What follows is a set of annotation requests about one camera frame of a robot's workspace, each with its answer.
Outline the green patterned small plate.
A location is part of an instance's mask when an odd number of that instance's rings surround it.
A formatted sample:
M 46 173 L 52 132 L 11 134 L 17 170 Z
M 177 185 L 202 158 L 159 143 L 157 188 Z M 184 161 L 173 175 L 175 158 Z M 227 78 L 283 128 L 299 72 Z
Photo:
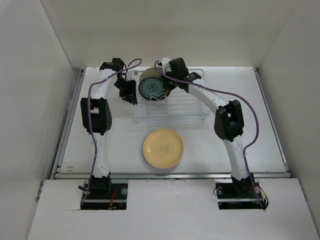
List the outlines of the green patterned small plate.
M 160 101 L 166 97 L 166 90 L 161 78 L 146 77 L 139 82 L 139 94 L 148 101 Z

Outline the purple plastic plate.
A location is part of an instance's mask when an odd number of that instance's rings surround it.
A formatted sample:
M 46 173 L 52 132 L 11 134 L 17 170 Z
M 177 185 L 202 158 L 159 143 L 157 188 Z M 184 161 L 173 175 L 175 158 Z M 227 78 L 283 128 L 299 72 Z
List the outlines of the purple plastic plate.
M 180 158 L 146 158 L 146 162 L 153 168 L 159 170 L 167 170 L 175 167 L 179 162 Z

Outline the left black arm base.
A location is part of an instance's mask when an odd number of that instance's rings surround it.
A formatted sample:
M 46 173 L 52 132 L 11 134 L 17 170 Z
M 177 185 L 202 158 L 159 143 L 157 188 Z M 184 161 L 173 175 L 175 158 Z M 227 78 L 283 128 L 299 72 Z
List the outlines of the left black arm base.
M 81 210 L 126 210 L 128 197 L 128 183 L 112 183 L 110 192 L 103 191 L 95 194 L 90 192 L 84 203 L 80 203 Z

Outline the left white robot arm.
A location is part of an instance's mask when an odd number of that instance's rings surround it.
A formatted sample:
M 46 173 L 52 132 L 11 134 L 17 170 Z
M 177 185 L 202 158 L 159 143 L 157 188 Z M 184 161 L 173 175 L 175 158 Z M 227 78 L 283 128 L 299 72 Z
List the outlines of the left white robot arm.
M 119 97 L 132 105 L 138 103 L 136 81 L 123 77 L 133 69 L 121 58 L 103 62 L 99 68 L 100 77 L 89 86 L 87 97 L 80 100 L 83 127 L 91 137 L 93 164 L 86 189 L 87 194 L 96 193 L 100 198 L 111 195 L 110 167 L 107 161 L 107 135 L 112 127 L 112 114 L 107 100 L 113 87 L 119 90 Z

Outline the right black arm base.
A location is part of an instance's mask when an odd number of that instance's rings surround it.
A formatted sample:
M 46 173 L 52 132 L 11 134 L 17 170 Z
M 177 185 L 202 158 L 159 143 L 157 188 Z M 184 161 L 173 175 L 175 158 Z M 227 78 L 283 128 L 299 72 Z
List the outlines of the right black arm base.
M 215 184 L 213 193 L 217 196 L 219 210 L 266 210 L 269 199 L 259 183 L 245 192 L 236 193 L 231 182 L 218 182 Z

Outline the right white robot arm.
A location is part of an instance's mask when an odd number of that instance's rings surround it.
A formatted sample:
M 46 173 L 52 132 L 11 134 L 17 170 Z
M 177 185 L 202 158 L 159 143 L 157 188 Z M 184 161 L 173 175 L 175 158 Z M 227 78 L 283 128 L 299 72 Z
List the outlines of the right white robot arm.
M 179 88 L 196 97 L 214 113 L 214 132 L 223 141 L 231 166 L 232 193 L 243 197 L 250 191 L 246 180 L 250 178 L 243 154 L 244 118 L 238 100 L 227 101 L 209 90 L 205 80 L 195 72 L 189 72 L 183 58 L 161 59 L 162 73 L 168 80 L 176 79 Z

